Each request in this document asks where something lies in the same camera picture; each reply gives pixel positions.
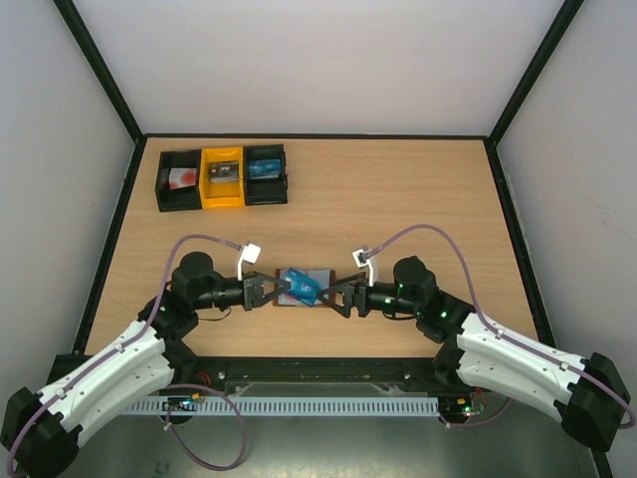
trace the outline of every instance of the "black cable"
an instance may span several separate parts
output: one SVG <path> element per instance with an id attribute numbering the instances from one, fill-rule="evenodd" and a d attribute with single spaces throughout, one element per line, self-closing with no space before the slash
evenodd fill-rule
<path id="1" fill-rule="evenodd" d="M 226 312 L 225 316 L 219 317 L 217 319 L 207 319 L 207 318 L 199 318 L 200 321 L 204 321 L 204 322 L 221 322 L 223 321 L 226 317 L 228 317 L 230 314 L 232 314 L 232 308 L 228 308 L 228 312 Z"/>
<path id="2" fill-rule="evenodd" d="M 416 318 L 416 316 L 396 317 L 396 314 L 390 316 L 386 312 L 382 313 L 382 317 L 384 317 L 385 319 L 389 319 L 390 321 L 411 321 L 412 319 Z"/>

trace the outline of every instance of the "gray floor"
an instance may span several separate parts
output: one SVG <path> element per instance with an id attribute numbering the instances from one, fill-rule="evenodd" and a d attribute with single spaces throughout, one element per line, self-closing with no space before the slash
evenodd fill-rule
<path id="1" fill-rule="evenodd" d="M 590 455 L 557 423 L 522 405 L 484 428 L 447 430 L 435 418 L 251 417 L 250 452 L 224 477 L 595 477 Z M 231 417 L 198 417 L 181 429 L 202 458 L 228 464 L 240 434 Z M 119 417 L 62 476 L 198 478 L 198 467 L 156 417 Z"/>

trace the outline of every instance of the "white bracket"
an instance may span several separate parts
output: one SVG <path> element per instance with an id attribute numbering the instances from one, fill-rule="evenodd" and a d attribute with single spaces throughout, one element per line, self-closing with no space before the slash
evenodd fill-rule
<path id="1" fill-rule="evenodd" d="M 257 259 L 259 259 L 259 254 L 261 254 L 261 247 L 252 242 L 241 248 L 241 253 L 237 259 L 237 279 L 243 281 L 243 263 L 247 262 L 254 266 Z"/>
<path id="2" fill-rule="evenodd" d="M 367 285 L 371 287 L 378 280 L 378 263 L 374 257 L 364 259 L 364 254 L 367 252 L 369 252 L 369 249 L 361 247 L 352 252 L 351 255 L 358 269 L 364 269 L 365 267 L 369 269 L 367 273 Z"/>
<path id="3" fill-rule="evenodd" d="M 458 335 L 458 348 L 465 353 L 460 358 L 458 377 L 471 386 L 480 386 L 509 396 L 546 413 L 560 422 L 555 401 L 568 404 L 570 383 L 579 375 L 565 366 L 552 363 L 503 339 L 511 337 L 561 363 L 584 369 L 582 357 L 540 344 L 518 334 L 487 317 L 497 334 L 488 330 L 477 314 L 470 314 Z"/>

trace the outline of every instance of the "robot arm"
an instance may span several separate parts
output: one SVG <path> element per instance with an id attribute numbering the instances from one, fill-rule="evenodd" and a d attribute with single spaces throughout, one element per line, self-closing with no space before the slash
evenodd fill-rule
<path id="1" fill-rule="evenodd" d="M 497 391 L 547 414 L 585 446 L 610 449 L 624 407 L 590 380 L 601 381 L 625 403 L 630 395 L 609 358 L 569 354 L 480 317 L 474 306 L 440 290 L 415 256 L 396 263 L 393 283 L 374 282 L 377 267 L 360 253 L 354 252 L 354 259 L 369 276 L 352 276 L 320 291 L 322 302 L 345 317 L 357 307 L 363 317 L 377 310 L 393 319 L 414 319 L 426 337 L 443 344 L 433 362 L 438 381 Z M 342 306 L 328 298 L 334 293 L 342 294 Z"/>
<path id="2" fill-rule="evenodd" d="M 256 261 L 254 250 L 241 251 L 242 262 Z M 97 355 L 37 393 L 24 387 L 8 401 L 0 441 L 11 449 L 19 433 L 43 404 L 53 402 L 28 430 L 16 450 L 16 460 L 32 478 L 55 477 L 75 459 L 79 449 L 103 426 L 141 398 L 171 383 L 184 383 L 194 374 L 197 356 L 182 341 L 198 324 L 196 310 L 261 307 L 290 285 L 260 273 L 224 278 L 212 260 L 190 253 L 173 271 L 170 290 L 161 295 L 156 316 L 147 321 L 155 305 L 148 302 L 125 331 Z M 266 294 L 264 284 L 278 288 Z M 140 335 L 134 342 L 131 338 Z M 90 370 L 67 389 L 74 378 Z"/>

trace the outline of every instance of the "white cable clip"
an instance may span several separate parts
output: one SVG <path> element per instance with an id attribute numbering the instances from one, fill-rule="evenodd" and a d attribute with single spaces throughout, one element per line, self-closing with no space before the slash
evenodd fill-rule
<path id="1" fill-rule="evenodd" d="M 360 249 L 356 249 L 352 252 L 351 256 L 354 258 L 354 262 L 358 269 L 364 269 L 365 267 L 369 269 L 367 274 L 367 284 L 371 287 L 378 280 L 378 263 L 376 262 L 375 257 L 366 256 L 368 252 L 369 249 L 361 247 Z"/>
<path id="2" fill-rule="evenodd" d="M 259 254 L 261 254 L 261 247 L 252 242 L 249 242 L 241 248 L 239 259 L 237 259 L 237 279 L 243 281 L 243 263 L 247 262 L 254 266 L 259 258 Z"/>

